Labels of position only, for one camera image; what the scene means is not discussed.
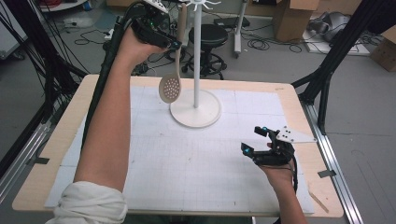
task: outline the black chair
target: black chair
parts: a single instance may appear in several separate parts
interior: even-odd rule
[[[201,77],[219,74],[220,79],[224,80],[221,70],[227,68],[227,64],[219,55],[212,53],[212,49],[218,48],[227,42],[228,33],[223,28],[215,24],[203,24],[201,26]],[[189,40],[194,43],[194,28],[189,32]],[[186,73],[188,68],[194,70],[194,56],[192,55],[187,63],[181,67],[181,71]]]

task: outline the gray floor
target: gray floor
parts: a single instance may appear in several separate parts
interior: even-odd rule
[[[76,9],[58,14],[60,18],[73,15]],[[114,16],[103,9],[96,9],[90,15],[97,28],[105,30],[111,24],[103,22]],[[204,21],[215,17],[205,15]],[[263,19],[249,18],[248,29],[269,23]],[[105,55],[101,45],[90,43],[84,46],[74,44],[79,34],[95,27],[81,29],[62,37],[68,47],[88,70],[97,73]],[[254,34],[271,36],[272,28],[254,31]],[[302,52],[290,51],[288,46],[270,44],[266,51],[251,49],[247,41],[242,42],[242,54],[233,56],[233,35],[228,43],[216,49],[228,64],[223,72],[227,80],[291,83],[315,71],[325,55],[308,53],[304,45]],[[149,66],[168,63],[162,59]],[[172,64],[149,70],[147,76],[162,76],[174,70]],[[336,70],[330,89],[326,130],[332,148],[344,172],[346,182],[361,212],[364,223],[396,223],[396,174],[392,164],[396,152],[392,142],[396,131],[396,74],[389,73],[380,65],[364,56],[347,56]],[[192,77],[192,72],[183,75]],[[0,158],[12,146],[27,122],[43,102],[43,91],[29,60],[0,61]],[[0,223],[44,223],[50,213],[23,213],[11,207],[21,183],[28,175],[26,166],[12,191],[0,205]],[[273,218],[259,219],[258,223],[272,223]],[[309,218],[310,223],[347,223],[345,217]]]

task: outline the rolled-up sleeve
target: rolled-up sleeve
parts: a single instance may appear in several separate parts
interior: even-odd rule
[[[64,190],[53,212],[55,218],[46,224],[122,223],[127,212],[128,206],[121,192],[81,181]]]

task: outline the table surface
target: table surface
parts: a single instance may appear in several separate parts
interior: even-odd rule
[[[49,158],[49,163],[35,164],[12,204],[15,210],[51,211],[44,206],[44,203],[49,196],[64,154],[88,111],[97,78],[97,75],[89,75],[82,81],[40,155],[42,158]],[[160,80],[159,77],[132,77],[131,85],[158,87]],[[182,86],[183,89],[192,89],[193,79],[182,78]],[[275,92],[280,99],[289,127],[302,133],[312,134],[298,96],[290,84],[203,79],[200,81],[200,86],[205,90]],[[318,172],[326,170],[318,145],[304,143],[295,145],[294,148],[304,170],[309,195],[315,208],[315,213],[307,216],[341,217],[344,210],[331,179],[320,178],[318,175]]]

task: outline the forearm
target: forearm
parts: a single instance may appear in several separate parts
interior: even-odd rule
[[[128,171],[133,67],[133,63],[116,57],[92,116],[75,181],[90,181],[122,191]]]
[[[280,218],[282,220],[282,224],[307,223],[303,210],[297,200],[292,186],[276,189],[276,197],[279,201]]]

